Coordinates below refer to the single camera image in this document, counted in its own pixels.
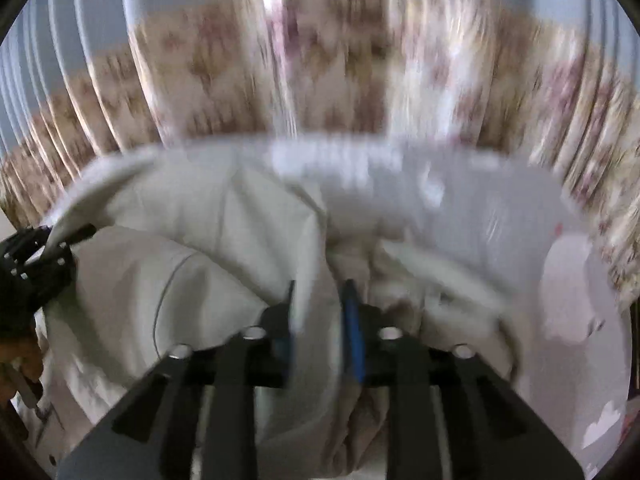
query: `curtain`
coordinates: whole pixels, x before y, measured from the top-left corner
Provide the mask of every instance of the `curtain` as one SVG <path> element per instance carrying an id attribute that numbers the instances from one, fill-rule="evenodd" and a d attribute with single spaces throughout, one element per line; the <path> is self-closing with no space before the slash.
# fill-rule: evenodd
<path id="1" fill-rule="evenodd" d="M 548 168 L 640 294 L 638 35 L 616 0 L 30 0 L 0 46 L 1 206 L 97 156 L 361 132 Z"/>

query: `curtain fold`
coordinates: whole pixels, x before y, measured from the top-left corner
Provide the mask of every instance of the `curtain fold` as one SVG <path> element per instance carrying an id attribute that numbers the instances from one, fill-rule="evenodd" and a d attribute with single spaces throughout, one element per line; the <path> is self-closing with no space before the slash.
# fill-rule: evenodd
<path id="1" fill-rule="evenodd" d="M 2 209 L 39 222 L 93 158 L 155 142 L 490 148 L 559 179 L 625 306 L 640 294 L 638 44 L 615 0 L 30 0 L 0 47 Z"/>

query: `floral curtain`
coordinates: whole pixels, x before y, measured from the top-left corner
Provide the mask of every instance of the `floral curtain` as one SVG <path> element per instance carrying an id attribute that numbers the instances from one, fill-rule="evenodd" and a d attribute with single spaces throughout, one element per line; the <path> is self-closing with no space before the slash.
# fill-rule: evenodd
<path id="1" fill-rule="evenodd" d="M 640 114 L 614 61 L 500 0 L 156 12 L 30 110 L 29 135 L 2 161 L 1 205 L 16 226 L 39 222 L 94 157 L 152 142 L 324 131 L 491 148 L 558 177 L 627 306 L 640 294 Z"/>

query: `beige cloth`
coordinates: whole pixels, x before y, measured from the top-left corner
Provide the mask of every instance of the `beige cloth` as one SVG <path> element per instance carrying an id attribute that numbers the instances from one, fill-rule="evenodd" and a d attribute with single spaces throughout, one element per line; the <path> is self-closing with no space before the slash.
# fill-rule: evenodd
<path id="1" fill-rule="evenodd" d="M 409 243 L 328 232 L 319 193 L 292 188 L 221 155 L 208 168 L 158 162 L 96 183 L 56 225 L 100 231 L 77 249 L 78 280 L 47 311 L 56 365 L 92 423 L 176 343 L 222 344 L 296 280 L 286 390 L 256 395 L 260 476 L 340 476 L 363 466 L 381 434 L 385 390 L 342 373 L 342 280 L 432 346 L 475 346 L 503 375 L 503 321 L 526 345 L 508 298 L 449 260 Z"/>

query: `silver screw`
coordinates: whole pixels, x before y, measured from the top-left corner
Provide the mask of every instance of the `silver screw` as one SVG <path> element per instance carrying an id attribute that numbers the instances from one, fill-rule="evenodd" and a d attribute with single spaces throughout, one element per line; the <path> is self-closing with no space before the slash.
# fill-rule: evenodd
<path id="1" fill-rule="evenodd" d="M 384 341 L 393 341 L 402 337 L 402 330 L 397 326 L 385 326 L 378 331 L 378 337 Z"/>
<path id="2" fill-rule="evenodd" d="M 176 345 L 169 352 L 169 357 L 172 359 L 186 359 L 193 353 L 193 350 L 189 345 Z"/>
<path id="3" fill-rule="evenodd" d="M 453 348 L 453 355 L 458 359 L 471 359 L 476 355 L 476 352 L 467 345 L 457 345 Z"/>
<path id="4" fill-rule="evenodd" d="M 242 337 L 249 341 L 256 341 L 267 337 L 267 331 L 261 326 L 250 326 L 249 328 L 244 329 Z"/>

